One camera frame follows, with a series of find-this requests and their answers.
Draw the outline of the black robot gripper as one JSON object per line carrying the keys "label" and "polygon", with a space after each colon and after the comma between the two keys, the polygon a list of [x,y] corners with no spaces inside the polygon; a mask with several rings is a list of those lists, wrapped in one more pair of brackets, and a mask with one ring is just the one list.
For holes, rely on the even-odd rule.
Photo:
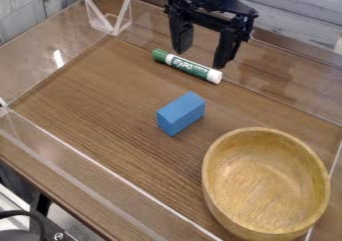
{"label": "black robot gripper", "polygon": [[193,25],[222,31],[215,49],[215,69],[226,67],[235,58],[240,40],[248,40],[258,11],[239,0],[168,0],[165,12],[179,10],[169,15],[172,48],[183,54],[192,45]]}

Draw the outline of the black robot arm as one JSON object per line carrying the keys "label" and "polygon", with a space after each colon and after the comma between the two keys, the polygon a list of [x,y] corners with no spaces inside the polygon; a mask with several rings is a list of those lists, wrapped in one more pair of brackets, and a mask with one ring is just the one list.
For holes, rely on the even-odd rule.
{"label": "black robot arm", "polygon": [[193,42],[193,25],[216,31],[219,42],[212,67],[222,69],[235,58],[240,44],[251,39],[258,11],[239,0],[167,0],[172,48],[184,53]]}

